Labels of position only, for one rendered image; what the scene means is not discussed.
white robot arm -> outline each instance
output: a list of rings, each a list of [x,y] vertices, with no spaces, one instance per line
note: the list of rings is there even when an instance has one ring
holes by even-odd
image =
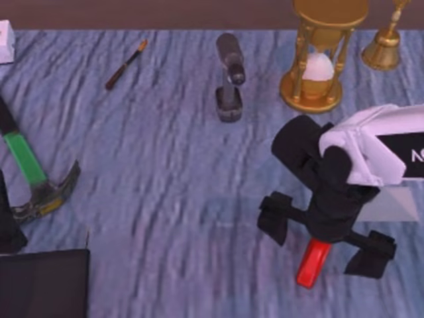
[[[424,105],[359,111],[321,136],[321,155],[330,146],[349,154],[349,184],[382,187],[423,180]]]

white box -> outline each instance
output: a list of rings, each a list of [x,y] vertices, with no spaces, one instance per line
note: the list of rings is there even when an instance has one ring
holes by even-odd
[[[0,64],[15,61],[15,33],[9,20],[0,21]]]

paintbrush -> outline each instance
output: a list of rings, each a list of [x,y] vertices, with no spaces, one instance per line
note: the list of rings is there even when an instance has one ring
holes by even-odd
[[[122,74],[124,74],[127,67],[136,59],[136,57],[144,50],[147,45],[147,40],[141,42],[140,46],[137,48],[137,51],[112,75],[111,79],[107,81],[105,87],[108,91],[113,89],[116,82],[121,78]]]

black book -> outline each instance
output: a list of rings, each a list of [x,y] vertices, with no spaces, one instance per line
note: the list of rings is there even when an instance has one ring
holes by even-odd
[[[88,249],[0,257],[0,316],[86,318]]]

gray wooden surface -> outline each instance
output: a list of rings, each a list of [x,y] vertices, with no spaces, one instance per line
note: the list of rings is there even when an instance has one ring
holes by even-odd
[[[0,88],[42,165],[60,181],[74,159],[83,173],[61,210],[24,227],[25,252],[76,248],[90,231],[90,318],[357,318],[424,313],[424,235],[418,223],[358,224],[396,237],[380,281],[342,275],[354,250],[335,246],[313,290],[295,285],[309,237],[295,224],[279,248],[256,228],[273,190],[309,198],[270,153],[276,132],[297,115],[278,95],[295,33],[236,32],[246,58],[244,114],[215,115],[221,73],[213,31],[17,33],[17,59],[0,67]],[[343,74],[344,99],[314,116],[338,122],[383,103],[424,103],[424,33],[402,33],[403,64],[369,70],[355,34]],[[103,86],[143,39],[149,45],[115,90]],[[0,165],[11,201],[28,190],[4,143]],[[420,214],[423,185],[411,184]]]

